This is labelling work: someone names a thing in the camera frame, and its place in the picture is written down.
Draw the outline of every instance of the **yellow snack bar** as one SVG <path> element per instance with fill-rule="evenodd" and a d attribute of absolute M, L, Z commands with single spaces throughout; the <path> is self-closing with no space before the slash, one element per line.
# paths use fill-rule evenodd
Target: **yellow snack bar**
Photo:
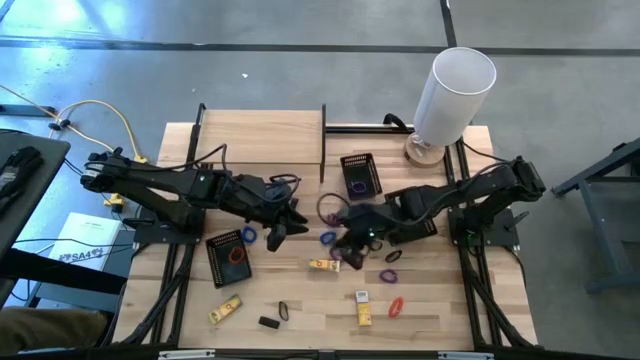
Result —
<path fill-rule="evenodd" d="M 356 307 L 358 309 L 358 325 L 371 326 L 371 304 L 368 291 L 356 291 Z"/>
<path fill-rule="evenodd" d="M 340 261 L 310 259 L 309 269 L 340 272 Z"/>
<path fill-rule="evenodd" d="M 209 320 L 211 320 L 211 323 L 215 325 L 222 321 L 222 319 L 231 315 L 231 313 L 236 311 L 236 309 L 241 305 L 242 301 L 240 300 L 240 297 L 237 294 L 233 295 L 229 300 L 225 301 L 217 309 L 209 313 Z"/>

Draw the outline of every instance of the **gray floor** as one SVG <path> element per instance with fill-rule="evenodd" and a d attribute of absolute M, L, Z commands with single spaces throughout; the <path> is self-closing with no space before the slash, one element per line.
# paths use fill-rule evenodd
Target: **gray floor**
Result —
<path fill-rule="evenodd" d="M 0 34 L 194 43 L 446 44 L 437 0 L 186 4 L 16 0 L 0 23 Z M 640 47 L 635 20 L 640 6 L 634 0 L 451 0 L 451 8 L 461 45 Z M 411 119 L 433 57 L 0 48 L 0 81 L 56 107 L 88 98 L 111 102 L 131 120 L 141 149 L 153 159 L 164 124 L 193 121 L 199 102 L 241 109 L 316 109 L 327 103 L 330 122 L 378 123 L 387 112 Z M 474 122 L 490 126 L 499 155 L 532 160 L 547 186 L 640 135 L 639 58 L 492 59 L 498 81 Z M 17 101 L 0 93 L 2 102 Z M 72 120 L 130 153 L 123 127 L 107 111 L 88 107 Z M 40 135 L 47 131 L 45 122 L 35 119 L 0 118 L 0 127 Z M 63 138 L 72 143 L 69 158 L 76 164 L 90 151 L 102 151 L 71 134 Z M 23 237 L 56 236 L 69 211 L 109 216 L 101 202 L 63 169 Z M 557 200 L 548 193 L 537 203 L 515 208 L 531 212 L 519 232 L 540 343 L 638 357 L 640 292 L 589 296 L 583 289 L 585 281 L 602 272 L 578 194 Z"/>

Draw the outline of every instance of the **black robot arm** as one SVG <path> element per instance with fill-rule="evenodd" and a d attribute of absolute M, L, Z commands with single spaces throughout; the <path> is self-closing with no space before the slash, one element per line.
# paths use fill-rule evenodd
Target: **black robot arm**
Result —
<path fill-rule="evenodd" d="M 518 157 L 482 169 L 472 178 L 445 186 L 414 186 L 385 195 L 383 204 L 350 205 L 340 210 L 337 221 L 348 230 L 336 242 L 343 259 L 355 269 L 362 267 L 364 247 L 372 249 L 377 238 L 392 244 L 428 235 L 428 221 L 445 208 L 488 196 L 463 210 L 463 227 L 470 233 L 491 226 L 500 211 L 516 201 L 538 200 L 546 190 L 532 163 Z"/>
<path fill-rule="evenodd" d="M 292 205 L 286 181 L 265 183 L 252 175 L 233 176 L 230 171 L 184 169 L 173 171 L 138 163 L 114 153 L 91 154 L 80 182 L 98 193 L 118 193 L 156 213 L 164 226 L 193 231 L 200 226 L 202 209 L 220 209 L 271 228 L 267 248 L 276 251 L 286 235 L 309 231 L 307 219 Z M 168 200 L 155 190 L 178 196 Z"/>

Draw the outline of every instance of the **white paper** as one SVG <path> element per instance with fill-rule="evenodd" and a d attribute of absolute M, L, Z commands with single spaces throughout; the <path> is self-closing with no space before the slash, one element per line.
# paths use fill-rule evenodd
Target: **white paper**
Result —
<path fill-rule="evenodd" d="M 73 262 L 75 265 L 94 270 L 102 270 L 107 260 L 106 255 L 112 251 L 112 247 L 109 245 L 114 243 L 119 229 L 120 221 L 70 213 L 58 239 L 74 239 L 90 245 L 107 246 L 93 247 L 74 241 L 57 241 L 51 249 L 49 258 L 66 263 Z"/>

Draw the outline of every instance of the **wooden tabletop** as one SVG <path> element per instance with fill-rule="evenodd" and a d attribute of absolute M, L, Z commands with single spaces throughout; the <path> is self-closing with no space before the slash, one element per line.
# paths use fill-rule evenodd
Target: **wooden tabletop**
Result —
<path fill-rule="evenodd" d="M 161 165 L 184 161 L 190 129 L 190 124 L 167 124 L 159 156 Z M 492 153 L 487 127 L 470 126 L 464 137 L 477 150 Z M 471 349 L 460 262 L 457 250 L 447 238 L 449 230 L 445 212 L 435 218 L 439 234 L 403 245 L 402 258 L 393 264 L 384 261 L 384 256 L 390 251 L 389 245 L 385 244 L 381 251 L 367 258 L 360 271 L 348 266 L 343 266 L 339 273 L 310 272 L 307 269 L 310 258 L 328 258 L 328 249 L 319 242 L 320 234 L 327 228 L 316 215 L 315 203 L 325 192 L 346 194 L 340 157 L 373 153 L 384 193 L 408 186 L 446 184 L 442 164 L 431 169 L 419 169 L 407 163 L 402 156 L 405 139 L 406 135 L 328 134 L 324 184 L 319 183 L 317 165 L 230 164 L 234 173 L 266 178 L 292 172 L 302 177 L 295 196 L 300 199 L 298 210 L 309 219 L 310 231 L 287 237 L 275 253 L 267 251 L 264 234 L 259 233 L 258 241 L 248 246 L 253 277 L 222 289 L 214 288 L 204 245 L 199 245 L 191 271 L 180 347 Z M 202 138 L 199 144 L 211 149 L 217 145 L 207 141 L 203 143 Z M 467 156 L 471 174 L 493 161 L 471 152 Z M 453 162 L 458 171 L 455 155 Z M 382 200 L 382 195 L 376 199 L 377 202 Z M 338 207 L 337 202 L 327 199 L 322 211 Z M 203 239 L 243 225 L 238 217 L 209 211 Z M 166 245 L 151 245 L 134 259 L 114 341 L 130 334 L 156 300 L 166 252 Z M 487 261 L 497 303 L 521 334 L 535 343 L 527 295 L 517 262 L 502 248 L 487 248 Z M 379 272 L 389 267 L 399 274 L 397 284 L 384 284 L 378 279 Z M 359 327 L 357 324 L 355 292 L 358 290 L 369 292 L 373 310 L 371 327 Z M 216 326 L 212 325 L 207 314 L 233 294 L 240 296 L 243 306 Z M 391 319 L 387 315 L 389 305 L 398 296 L 405 299 L 404 310 L 400 316 Z M 171 324 L 173 301 L 167 307 L 165 336 Z M 278 319 L 279 301 L 288 304 L 290 320 L 282 322 L 279 330 L 259 325 L 260 316 Z M 483 306 L 479 306 L 479 312 L 485 339 L 490 339 Z"/>

